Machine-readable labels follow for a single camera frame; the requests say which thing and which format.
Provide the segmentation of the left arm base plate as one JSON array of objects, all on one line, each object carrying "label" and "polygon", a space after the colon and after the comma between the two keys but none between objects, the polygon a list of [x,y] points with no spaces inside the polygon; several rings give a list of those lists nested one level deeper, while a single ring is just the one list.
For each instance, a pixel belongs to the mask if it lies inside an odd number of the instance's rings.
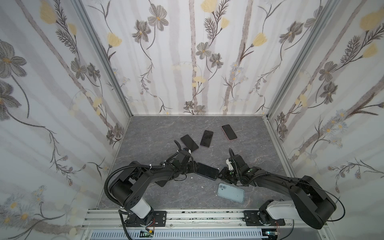
[{"label": "left arm base plate", "polygon": [[130,214],[123,219],[126,227],[165,227],[167,212],[151,211],[144,219],[139,218],[136,214]]}]

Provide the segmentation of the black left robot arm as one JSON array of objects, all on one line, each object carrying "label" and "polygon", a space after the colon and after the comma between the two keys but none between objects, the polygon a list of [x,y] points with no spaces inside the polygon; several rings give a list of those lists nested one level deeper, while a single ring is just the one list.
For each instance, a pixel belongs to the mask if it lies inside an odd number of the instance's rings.
[{"label": "black left robot arm", "polygon": [[113,203],[123,208],[120,215],[134,215],[136,222],[148,226],[154,222],[154,210],[143,195],[150,184],[164,187],[179,176],[193,173],[196,162],[188,148],[178,147],[176,153],[159,165],[143,165],[137,161],[113,171],[105,180],[104,193]]}]

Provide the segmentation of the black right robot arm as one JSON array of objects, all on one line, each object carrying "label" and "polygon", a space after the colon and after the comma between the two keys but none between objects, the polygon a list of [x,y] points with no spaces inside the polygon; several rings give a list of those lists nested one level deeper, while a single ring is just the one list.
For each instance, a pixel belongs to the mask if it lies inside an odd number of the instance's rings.
[{"label": "black right robot arm", "polygon": [[229,150],[227,166],[219,172],[219,179],[242,187],[266,188],[290,198],[288,201],[268,200],[260,208],[256,220],[270,225],[280,219],[301,220],[309,227],[320,230],[331,221],[337,206],[333,194],[322,189],[309,176],[293,178],[281,176],[259,167],[249,167],[240,155]]}]

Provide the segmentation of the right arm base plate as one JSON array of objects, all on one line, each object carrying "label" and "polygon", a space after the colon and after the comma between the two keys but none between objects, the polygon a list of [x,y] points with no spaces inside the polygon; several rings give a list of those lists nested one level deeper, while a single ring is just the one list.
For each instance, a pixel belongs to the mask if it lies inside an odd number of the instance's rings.
[{"label": "right arm base plate", "polygon": [[284,219],[274,220],[267,211],[244,211],[243,221],[248,227],[250,226],[285,226]]}]

